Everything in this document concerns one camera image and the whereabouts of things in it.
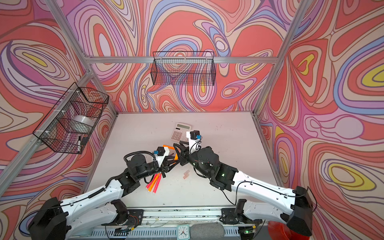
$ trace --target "colorful patterned wall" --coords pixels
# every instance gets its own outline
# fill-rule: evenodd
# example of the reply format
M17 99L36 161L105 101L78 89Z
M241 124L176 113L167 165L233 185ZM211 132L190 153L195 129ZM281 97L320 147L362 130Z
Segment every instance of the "colorful patterned wall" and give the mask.
M90 56L151 56L212 50L216 56L276 56L296 1L64 2ZM271 65L218 64L214 87L152 86L150 64L93 66L117 111L250 111Z
M2 1L0 23L2 171L84 69L43 0ZM104 111L82 155L54 153L45 145L36 151L0 198L0 239L27 239L17 226L28 213L51 197L79 194L112 116ZM23 232L29 220L21 223Z
M61 9L90 56L214 50L217 56L276 56L297 1L73 0Z
M315 239L384 239L384 2L311 5L258 111L288 187L310 186Z
M252 111L272 64L229 64L215 86L157 86L150 64L94 64L118 112Z

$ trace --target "white table surface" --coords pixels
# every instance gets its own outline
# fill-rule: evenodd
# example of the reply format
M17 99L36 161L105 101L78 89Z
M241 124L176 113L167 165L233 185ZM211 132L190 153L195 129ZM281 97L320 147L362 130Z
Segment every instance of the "white table surface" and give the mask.
M130 113L118 115L88 190L105 185L110 177L121 174L126 168L124 155L135 151L153 152L163 144L172 146L174 142L170 138L177 122L199 130L203 137L201 146L211 146L222 163L276 185L250 113ZM189 176L183 179L187 170ZM230 205L208 179L196 175L190 164L177 165L166 173L156 194L148 192L144 180L140 183L139 188L122 198L127 207ZM225 190L225 193L235 201L235 192ZM243 194L238 194L240 198L261 202Z

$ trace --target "clock face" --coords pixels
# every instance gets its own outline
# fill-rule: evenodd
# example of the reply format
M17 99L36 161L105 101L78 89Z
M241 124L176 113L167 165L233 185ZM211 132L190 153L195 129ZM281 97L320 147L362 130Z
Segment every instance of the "clock face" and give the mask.
M189 239L189 225L177 226L177 239Z

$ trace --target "black wire basket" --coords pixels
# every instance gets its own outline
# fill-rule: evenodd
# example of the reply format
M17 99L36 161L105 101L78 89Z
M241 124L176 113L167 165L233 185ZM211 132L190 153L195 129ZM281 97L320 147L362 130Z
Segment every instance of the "black wire basket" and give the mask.
M215 85L212 51L156 51L153 58L153 85Z
M33 134L54 152L81 154L108 101L107 94L93 88L77 87L48 127L39 131L38 126Z

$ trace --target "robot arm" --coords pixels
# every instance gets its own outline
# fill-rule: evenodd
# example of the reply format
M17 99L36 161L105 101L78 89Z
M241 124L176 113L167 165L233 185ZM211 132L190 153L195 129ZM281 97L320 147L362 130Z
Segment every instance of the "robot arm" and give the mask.
M209 179L210 184L220 190L236 191L271 204L256 213L254 204L239 199L236 214L239 219L272 219L286 223L293 231L311 236L312 202L306 189L295 190L274 186L221 163L211 147L201 148L199 131L187 132L188 142L174 144L178 160L168 156L167 147L158 147L151 152L141 151L127 154L124 160L127 168L118 176L110 178L104 186L63 201L48 199L28 225L32 240L64 240L85 229L103 224L123 224L129 212L120 198L140 186L139 179L172 170L177 164L192 164ZM149 154L153 161L146 162L142 154Z

